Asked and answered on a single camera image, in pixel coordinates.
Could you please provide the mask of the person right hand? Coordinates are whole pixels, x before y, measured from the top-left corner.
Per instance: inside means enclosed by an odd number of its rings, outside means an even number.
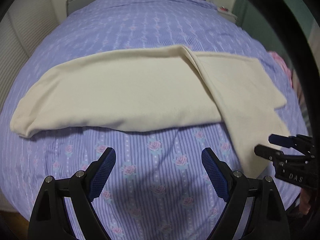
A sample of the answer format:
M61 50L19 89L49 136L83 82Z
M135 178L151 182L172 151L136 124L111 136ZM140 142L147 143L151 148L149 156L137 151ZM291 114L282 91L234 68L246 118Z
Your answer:
M299 197L299 211L303 215L307 215L310 211L310 195L305 189L301 189Z

